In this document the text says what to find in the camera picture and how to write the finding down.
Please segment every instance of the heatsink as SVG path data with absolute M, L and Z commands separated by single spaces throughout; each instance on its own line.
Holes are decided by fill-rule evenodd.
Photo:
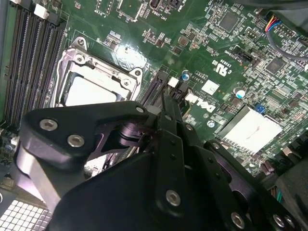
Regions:
M 230 145 L 255 154 L 281 131 L 282 128 L 275 121 L 246 105 L 222 129 L 219 136 Z

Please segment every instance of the electrolytic capacitor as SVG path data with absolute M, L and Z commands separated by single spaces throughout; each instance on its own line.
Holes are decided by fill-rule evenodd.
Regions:
M 242 87 L 236 87 L 233 89 L 233 93 L 235 94 L 235 96 L 239 99 L 243 98 L 246 94 L 246 92 L 244 91 L 244 89 Z
M 275 171 L 273 165 L 271 165 L 271 163 L 270 163 L 268 160 L 266 160 L 266 161 L 264 162 L 264 165 L 265 165 L 265 167 L 266 167 L 270 172 Z
M 266 176 L 268 176 L 268 175 L 270 174 L 270 171 L 267 169 L 267 167 L 265 166 L 265 164 L 261 164 L 260 168 L 261 168 L 262 172 L 264 172 L 264 174 L 265 174 Z
M 184 81 L 189 80 L 190 74 L 191 73 L 188 70 L 182 71 L 181 79 L 183 79 Z

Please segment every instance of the integrated circuit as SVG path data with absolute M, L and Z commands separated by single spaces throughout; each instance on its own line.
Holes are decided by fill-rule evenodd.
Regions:
M 224 28 L 226 31 L 231 32 L 238 21 L 239 19 L 234 14 L 227 12 L 219 26 Z
M 182 53 L 182 49 L 180 49 L 180 48 L 178 48 L 178 47 L 174 47 L 173 49 L 172 49 L 172 51 L 175 53 L 175 54 L 177 54 L 177 55 L 180 55 L 181 53 Z
M 185 36 L 181 36 L 178 40 L 179 45 L 186 47 L 189 43 L 189 38 L 185 37 Z
M 269 65 L 266 67 L 266 69 L 271 72 L 272 74 L 276 74 L 280 68 L 282 68 L 285 65 L 285 62 L 278 59 L 274 58 Z

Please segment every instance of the capacitor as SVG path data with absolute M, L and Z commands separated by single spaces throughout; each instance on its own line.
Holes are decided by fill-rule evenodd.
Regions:
M 259 112 L 260 114 L 265 113 L 265 107 L 263 105 L 261 105 L 260 103 L 257 103 L 255 106 L 255 109 L 257 112 Z
M 182 71 L 181 79 L 183 79 L 183 81 L 189 80 L 190 74 L 188 70 Z
M 236 87 L 233 89 L 233 93 L 235 94 L 235 96 L 239 99 L 243 98 L 246 94 L 246 92 L 244 91 L 244 89 L 242 87 Z
M 270 174 L 270 171 L 267 169 L 267 167 L 265 166 L 265 164 L 261 164 L 261 165 L 260 165 L 260 168 L 261 168 L 262 172 L 264 172 L 264 174 L 265 174 L 266 176 L 268 176 L 268 175 Z
M 266 160 L 266 161 L 264 162 L 264 165 L 265 165 L 265 167 L 266 167 L 270 172 L 275 171 L 273 165 L 271 165 L 271 163 L 270 163 L 268 160 Z

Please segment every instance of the chip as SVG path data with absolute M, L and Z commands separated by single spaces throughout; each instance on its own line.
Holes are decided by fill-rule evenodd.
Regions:
M 180 49 L 180 48 L 178 48 L 178 47 L 174 47 L 174 48 L 172 49 L 172 51 L 173 51 L 175 54 L 178 54 L 178 55 L 180 55 L 180 54 L 182 53 L 182 49 Z
M 228 12 L 219 25 L 226 31 L 231 32 L 238 20 L 234 14 Z
M 290 106 L 291 108 L 297 107 L 297 106 L 298 106 L 298 101 L 296 101 L 296 100 L 291 100 L 291 101 L 289 102 L 289 106 Z
M 275 58 L 269 63 L 266 69 L 272 74 L 276 74 L 280 70 L 280 68 L 282 68 L 284 65 L 285 65 L 284 61 Z
M 188 43 L 189 43 L 189 38 L 183 35 L 179 38 L 179 45 L 186 47 Z

